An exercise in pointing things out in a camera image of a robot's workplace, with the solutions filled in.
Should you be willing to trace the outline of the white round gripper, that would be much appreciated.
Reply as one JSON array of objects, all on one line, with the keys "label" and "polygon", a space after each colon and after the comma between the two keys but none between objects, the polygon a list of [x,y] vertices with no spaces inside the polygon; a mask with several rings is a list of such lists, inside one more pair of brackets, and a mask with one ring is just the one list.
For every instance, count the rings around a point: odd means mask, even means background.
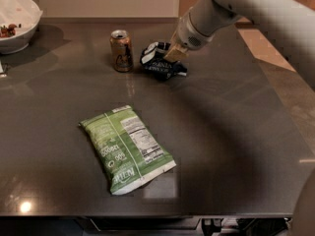
[{"label": "white round gripper", "polygon": [[171,63],[181,61],[188,56],[188,50],[203,48],[213,37],[207,19],[190,9],[180,18],[163,59]]}]

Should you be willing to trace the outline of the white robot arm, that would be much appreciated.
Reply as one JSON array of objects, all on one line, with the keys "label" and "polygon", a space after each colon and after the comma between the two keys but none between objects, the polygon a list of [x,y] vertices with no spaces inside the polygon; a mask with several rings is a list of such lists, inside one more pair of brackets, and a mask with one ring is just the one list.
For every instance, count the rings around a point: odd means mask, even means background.
[{"label": "white robot arm", "polygon": [[315,11],[295,0],[198,0],[180,18],[164,59],[184,59],[241,18],[257,27],[309,86],[315,84]]}]

